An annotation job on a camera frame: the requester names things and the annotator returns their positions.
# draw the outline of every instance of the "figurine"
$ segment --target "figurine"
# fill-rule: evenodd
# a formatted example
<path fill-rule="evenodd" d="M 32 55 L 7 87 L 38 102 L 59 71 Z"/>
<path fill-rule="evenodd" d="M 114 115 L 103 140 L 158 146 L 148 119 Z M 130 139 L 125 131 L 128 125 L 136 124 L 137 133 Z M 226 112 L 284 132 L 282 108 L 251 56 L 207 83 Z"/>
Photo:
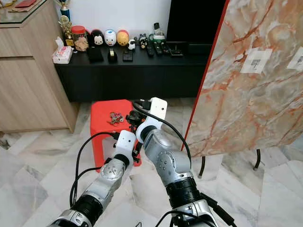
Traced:
<path fill-rule="evenodd" d="M 119 30 L 117 33 L 117 42 L 121 46 L 126 46 L 128 40 L 129 40 L 128 32 L 126 30 Z"/>
<path fill-rule="evenodd" d="M 116 33 L 113 30 L 106 30 L 104 35 L 105 43 L 109 46 L 113 46 L 117 42 Z"/>
<path fill-rule="evenodd" d="M 135 47 L 136 47 L 136 44 L 135 44 L 134 39 L 130 39 L 130 40 L 128 41 L 127 48 L 128 48 L 129 50 L 134 50 Z"/>
<path fill-rule="evenodd" d="M 144 49 L 148 44 L 148 38 L 146 37 L 146 33 L 140 34 L 139 37 L 140 47 Z"/>
<path fill-rule="evenodd" d="M 94 46 L 100 46 L 103 44 L 103 41 L 104 41 L 104 36 L 102 34 L 102 32 L 98 29 L 94 29 L 91 31 L 91 36 L 92 36 L 92 39 L 93 39 L 93 45 Z"/>

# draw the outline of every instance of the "red plastic stool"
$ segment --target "red plastic stool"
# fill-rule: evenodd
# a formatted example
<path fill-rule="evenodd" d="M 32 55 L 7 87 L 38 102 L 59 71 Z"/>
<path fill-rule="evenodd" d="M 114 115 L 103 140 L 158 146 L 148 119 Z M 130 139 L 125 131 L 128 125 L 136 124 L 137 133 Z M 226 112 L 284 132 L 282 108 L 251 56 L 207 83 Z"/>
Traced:
<path fill-rule="evenodd" d="M 90 135 L 94 135 L 98 132 L 120 132 L 122 130 L 130 130 L 130 124 L 124 119 L 123 122 L 116 124 L 116 126 L 111 125 L 110 113 L 121 113 L 125 118 L 127 114 L 133 109 L 132 103 L 128 100 L 112 100 L 112 101 L 99 101 L 95 102 L 91 106 L 90 115 Z M 102 166 L 104 164 L 104 154 L 103 154 L 103 144 L 102 140 L 109 135 L 99 135 L 92 139 L 93 152 L 95 158 L 95 165 Z"/>

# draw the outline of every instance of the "jar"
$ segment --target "jar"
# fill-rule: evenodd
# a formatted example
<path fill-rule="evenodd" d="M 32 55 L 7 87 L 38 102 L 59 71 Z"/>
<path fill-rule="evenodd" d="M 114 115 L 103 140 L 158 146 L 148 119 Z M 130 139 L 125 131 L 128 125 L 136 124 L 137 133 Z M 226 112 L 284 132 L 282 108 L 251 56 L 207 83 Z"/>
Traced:
<path fill-rule="evenodd" d="M 71 27 L 72 39 L 74 40 L 75 48 L 77 51 L 86 51 L 89 47 L 87 41 L 85 27 L 73 26 Z"/>

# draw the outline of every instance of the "tv stand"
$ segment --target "tv stand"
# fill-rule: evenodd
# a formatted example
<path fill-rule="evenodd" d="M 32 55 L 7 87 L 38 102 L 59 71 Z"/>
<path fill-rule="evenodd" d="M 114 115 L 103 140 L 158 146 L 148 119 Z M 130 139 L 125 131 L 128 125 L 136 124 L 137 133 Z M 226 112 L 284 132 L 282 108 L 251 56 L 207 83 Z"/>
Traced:
<path fill-rule="evenodd" d="M 125 47 L 113 48 L 116 63 L 108 62 L 109 47 L 102 46 L 103 62 L 90 63 L 86 52 L 78 52 L 69 64 L 55 64 L 69 101 L 197 96 L 208 55 L 149 57 L 136 46 L 133 61 L 124 62 Z"/>

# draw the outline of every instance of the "floor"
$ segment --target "floor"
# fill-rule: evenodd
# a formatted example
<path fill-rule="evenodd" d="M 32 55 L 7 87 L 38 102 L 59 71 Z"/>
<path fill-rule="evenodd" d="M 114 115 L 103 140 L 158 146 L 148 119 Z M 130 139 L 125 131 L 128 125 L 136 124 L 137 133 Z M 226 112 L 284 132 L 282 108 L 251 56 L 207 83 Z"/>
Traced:
<path fill-rule="evenodd" d="M 185 133 L 194 99 L 170 99 L 167 120 Z M 44 227 L 69 208 L 77 152 L 89 137 L 90 104 L 82 104 L 73 134 L 68 130 L 0 135 L 0 220 L 5 227 Z M 163 129 L 174 137 L 173 132 Z M 155 226 L 170 205 L 154 166 L 142 152 L 143 164 L 132 168 L 95 226 Z M 301 227 L 303 223 L 303 136 L 293 144 L 261 151 L 257 171 L 254 151 L 193 159 L 197 187 L 216 199 L 239 227 Z M 80 170 L 93 167 L 91 144 Z M 97 177 L 84 175 L 79 193 Z M 217 218 L 221 227 L 226 226 Z M 169 218 L 160 225 L 167 227 Z"/>

